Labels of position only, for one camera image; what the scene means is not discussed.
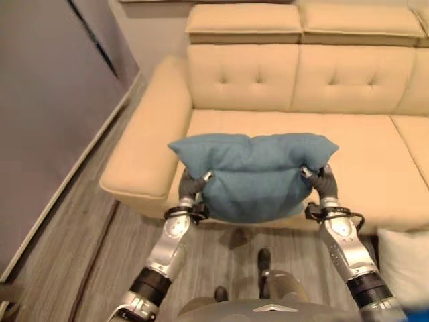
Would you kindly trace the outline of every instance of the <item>sofa cushion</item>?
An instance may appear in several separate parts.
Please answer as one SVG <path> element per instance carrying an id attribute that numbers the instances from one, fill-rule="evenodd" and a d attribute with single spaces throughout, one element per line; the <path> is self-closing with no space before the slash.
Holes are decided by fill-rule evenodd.
<path id="1" fill-rule="evenodd" d="M 294 5 L 196 5 L 186 33 L 192 44 L 297 44 L 301 25 Z"/>
<path id="2" fill-rule="evenodd" d="M 405 307 L 427 307 L 429 231 L 400 233 L 380 229 L 378 236 L 381 275 L 390 291 Z"/>
<path id="3" fill-rule="evenodd" d="M 305 44 L 413 46 L 424 37 L 405 6 L 307 3 L 300 15 Z"/>
<path id="4" fill-rule="evenodd" d="M 414 52 L 404 47 L 301 46 L 290 111 L 391 113 L 411 75 Z"/>
<path id="5" fill-rule="evenodd" d="M 395 114 L 429 115 L 429 48 L 414 50 L 414 66 Z"/>
<path id="6" fill-rule="evenodd" d="M 429 187 L 429 118 L 392 116 L 392 119 Z"/>
<path id="7" fill-rule="evenodd" d="M 195 109 L 290 108 L 298 45 L 191 45 L 188 63 Z"/>
<path id="8" fill-rule="evenodd" d="M 365 215 L 363 231 L 374 232 L 377 226 L 407 230 L 429 224 L 429 190 L 388 116 L 197 110 L 187 135 L 218 132 L 257 136 L 304 131 L 325 135 L 341 147 L 330 164 L 342 205 Z M 182 172 L 180 165 L 167 207 L 177 203 Z M 317 194 L 313 192 L 308 201 L 318 203 Z M 304 214 L 273 224 L 317 227 L 306 221 Z"/>
<path id="9" fill-rule="evenodd" d="M 212 218 L 231 223 L 263 223 L 301 212 L 311 193 L 301 165 L 318 171 L 338 150 L 324 136 L 289 133 L 250 138 L 243 134 L 203 134 L 168 145 L 192 178 L 214 177 L 202 191 Z"/>

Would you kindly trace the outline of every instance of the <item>sofa armrest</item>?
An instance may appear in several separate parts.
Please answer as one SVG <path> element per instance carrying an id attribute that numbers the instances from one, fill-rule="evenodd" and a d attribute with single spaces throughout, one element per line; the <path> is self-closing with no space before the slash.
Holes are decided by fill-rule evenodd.
<path id="1" fill-rule="evenodd" d="M 178 158 L 167 144 L 183 138 L 192 115 L 186 62 L 166 58 L 116 145 L 100 180 L 103 190 L 121 197 L 165 199 Z"/>

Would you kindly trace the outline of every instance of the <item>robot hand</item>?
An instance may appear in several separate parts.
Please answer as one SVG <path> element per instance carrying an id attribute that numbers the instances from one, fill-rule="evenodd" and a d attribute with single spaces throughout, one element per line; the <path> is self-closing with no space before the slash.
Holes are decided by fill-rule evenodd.
<path id="1" fill-rule="evenodd" d="M 212 172 L 208 171 L 204 176 L 193 179 L 185 168 L 179 184 L 179 199 L 190 198 L 195 201 L 196 195 L 203 190 L 212 176 Z"/>
<path id="2" fill-rule="evenodd" d="M 332 169 L 329 164 L 319 170 L 319 173 L 313 173 L 307 167 L 301 167 L 302 175 L 315 188 L 319 194 L 320 200 L 331 197 L 338 199 L 338 188 Z"/>

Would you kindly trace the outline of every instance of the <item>beige sofa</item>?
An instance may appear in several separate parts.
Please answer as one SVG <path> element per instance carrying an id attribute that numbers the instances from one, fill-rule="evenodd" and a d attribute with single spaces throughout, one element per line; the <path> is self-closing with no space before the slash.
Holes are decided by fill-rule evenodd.
<path id="1" fill-rule="evenodd" d="M 187 59 L 168 57 L 157 67 L 102 188 L 162 217 L 178 200 L 183 171 L 168 143 L 202 133 L 311 132 L 340 146 L 330 161 L 339 197 L 365 214 L 366 232 L 429 227 L 424 12 L 197 5 Z M 316 227 L 302 213 L 264 225 Z"/>

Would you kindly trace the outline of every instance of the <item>baseboard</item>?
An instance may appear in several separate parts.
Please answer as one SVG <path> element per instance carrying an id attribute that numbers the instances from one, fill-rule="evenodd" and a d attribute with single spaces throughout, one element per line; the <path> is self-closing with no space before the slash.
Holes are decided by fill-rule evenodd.
<path id="1" fill-rule="evenodd" d="M 138 81 L 141 79 L 141 73 L 138 72 L 137 76 L 135 77 L 133 83 L 131 84 L 128 91 L 124 94 L 118 105 L 114 108 L 110 116 L 106 119 L 104 124 L 101 126 L 100 130 L 97 132 L 93 140 L 90 142 L 90 144 L 86 147 L 85 151 L 80 155 L 79 159 L 76 161 L 70 172 L 67 174 L 66 178 L 62 181 L 61 185 L 58 187 L 56 192 L 52 195 L 51 199 L 49 200 L 48 204 L 45 206 L 43 211 L 40 213 L 40 216 L 38 217 L 38 220 L 34 223 L 33 227 L 30 229 L 29 233 L 25 237 L 23 243 L 19 247 L 18 251 L 12 258 L 12 261 L 9 263 L 9 265 L 6 267 L 5 271 L 2 273 L 0 277 L 0 282 L 5 282 L 9 274 L 11 273 L 13 267 L 17 264 L 19 258 L 24 252 L 24 249 L 28 246 L 29 242 L 31 241 L 32 237 L 38 230 L 39 226 L 42 224 L 43 220 L 45 219 L 46 215 L 49 213 L 49 210 L 52 208 L 62 191 L 66 188 L 67 184 L 70 182 L 73 175 L 76 173 L 76 171 L 79 169 L 80 165 L 84 162 L 86 157 L 88 156 L 89 152 L 94 148 L 95 144 L 98 142 L 102 134 L 105 132 L 109 124 L 112 122 L 112 120 L 115 118 L 115 116 L 118 114 L 118 112 L 121 110 L 121 108 L 126 105 L 130 99 L 131 93 L 139 83 Z"/>

